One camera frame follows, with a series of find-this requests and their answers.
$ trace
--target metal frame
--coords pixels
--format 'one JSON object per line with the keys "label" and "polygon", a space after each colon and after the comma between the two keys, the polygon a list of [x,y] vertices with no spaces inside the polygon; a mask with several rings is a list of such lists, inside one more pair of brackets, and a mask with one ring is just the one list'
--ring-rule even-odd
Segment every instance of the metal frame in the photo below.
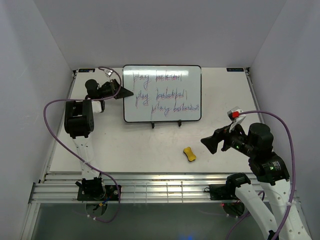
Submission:
{"label": "metal frame", "polygon": [[[250,91],[254,100],[256,109],[260,109],[257,98],[253,89],[252,81],[248,68],[245,70]],[[74,79],[77,72],[74,73],[72,83],[68,93],[68,98],[71,95],[74,85]],[[59,129],[62,127],[63,118],[59,124]],[[56,149],[56,142],[52,146],[50,156],[46,160],[46,165],[43,170],[39,183],[34,184],[27,211],[26,221],[21,234],[22,240],[29,240],[37,221],[40,204],[66,204],[75,203],[81,204],[83,202],[77,201],[78,187],[75,185],[76,181],[81,180],[81,173],[51,173],[49,172],[52,157]],[[226,183],[227,176],[230,174],[224,173],[202,173],[202,174],[143,174],[143,173],[110,173],[121,189],[121,203],[130,204],[149,204],[149,203],[221,203],[224,201],[212,201],[208,193],[204,192],[204,188],[210,184],[223,185]],[[256,192],[262,191],[256,177],[252,173],[247,176],[253,184]],[[110,179],[104,178],[104,183],[114,184]],[[299,201],[297,192],[295,192],[295,199]],[[297,204],[298,210],[301,210],[300,204]]]}

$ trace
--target gray floor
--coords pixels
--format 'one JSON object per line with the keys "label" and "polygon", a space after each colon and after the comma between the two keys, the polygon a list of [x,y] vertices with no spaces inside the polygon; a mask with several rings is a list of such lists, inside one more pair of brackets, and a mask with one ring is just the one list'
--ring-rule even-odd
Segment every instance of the gray floor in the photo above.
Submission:
{"label": "gray floor", "polygon": [[[109,204],[104,218],[116,210]],[[238,219],[224,214],[219,203],[123,204],[111,223],[100,223],[85,214],[84,204],[42,204],[32,240],[224,240]],[[229,240],[263,240],[250,216],[232,232]]]}

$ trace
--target white wall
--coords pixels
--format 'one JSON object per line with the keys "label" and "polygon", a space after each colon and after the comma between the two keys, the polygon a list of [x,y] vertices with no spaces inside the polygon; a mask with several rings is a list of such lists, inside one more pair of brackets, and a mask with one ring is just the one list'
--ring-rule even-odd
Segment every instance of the white wall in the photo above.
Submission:
{"label": "white wall", "polygon": [[34,0],[71,69],[251,66],[285,0]]}
{"label": "white wall", "polygon": [[[287,0],[252,65],[262,110],[281,116],[293,136],[297,189],[314,239],[320,236],[320,1]],[[266,118],[275,150],[291,164],[287,135]]]}
{"label": "white wall", "polygon": [[32,0],[0,0],[0,33],[0,239],[17,240],[53,141],[43,107],[67,95],[72,72]]}

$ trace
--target whiteboard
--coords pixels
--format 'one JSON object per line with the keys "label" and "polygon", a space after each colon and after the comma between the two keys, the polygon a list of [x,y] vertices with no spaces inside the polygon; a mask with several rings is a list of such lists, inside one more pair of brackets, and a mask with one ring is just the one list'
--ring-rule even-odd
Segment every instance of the whiteboard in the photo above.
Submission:
{"label": "whiteboard", "polygon": [[128,123],[198,121],[201,119],[202,70],[197,65],[126,65],[123,99]]}

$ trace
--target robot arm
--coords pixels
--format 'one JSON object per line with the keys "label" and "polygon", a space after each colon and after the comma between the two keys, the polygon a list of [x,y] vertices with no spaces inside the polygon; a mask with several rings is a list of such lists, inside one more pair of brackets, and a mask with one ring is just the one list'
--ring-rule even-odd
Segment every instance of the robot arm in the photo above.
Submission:
{"label": "robot arm", "polygon": [[[201,139],[201,142],[212,154],[217,152],[218,143],[223,141],[222,151],[233,148],[249,157],[250,169],[267,195],[275,217],[271,218],[267,211],[263,211],[263,217],[266,220],[262,220],[261,216],[259,217],[254,213],[261,204],[257,200],[250,200],[253,195],[249,186],[243,189],[241,189],[242,186],[236,188],[235,195],[245,203],[259,224],[263,235],[265,235],[268,229],[275,231],[274,226],[268,222],[270,219],[272,221],[275,219],[279,225],[284,217],[290,195],[290,176],[282,158],[273,152],[274,136],[271,134],[270,128],[262,123],[253,123],[249,127],[248,135],[246,135],[239,124],[243,121],[243,118],[237,121],[239,111],[241,110],[238,107],[229,111],[228,115],[232,124],[217,129],[212,136]],[[288,218],[279,234],[279,239],[311,240],[294,204],[291,206]]]}
{"label": "robot arm", "polygon": [[[260,182],[265,194],[268,196],[269,203],[276,223],[279,225],[285,215],[287,203],[290,194],[290,182],[285,179],[279,180],[275,185],[268,182]],[[290,208],[288,218],[286,219],[283,228],[280,232],[280,239],[282,240],[311,240],[308,235],[297,210],[293,203]]]}
{"label": "robot arm", "polygon": [[[105,75],[109,78],[113,71],[105,70]],[[99,166],[94,158],[94,148],[91,140],[91,132],[94,130],[94,114],[103,113],[105,110],[105,98],[121,99],[133,95],[133,92],[121,87],[115,80],[111,79],[101,87],[94,79],[89,79],[85,83],[87,96],[83,101],[67,101],[65,103],[64,129],[72,138],[76,146],[77,154],[85,161],[81,164],[82,181],[76,182],[81,193],[81,199],[100,199],[105,195],[103,179],[99,172],[91,169],[90,164],[96,169]]]}
{"label": "robot arm", "polygon": [[277,230],[275,217],[261,201],[249,178],[244,173],[235,173],[228,176],[225,186],[232,197],[236,196],[246,206],[261,229],[264,239],[270,239]]}

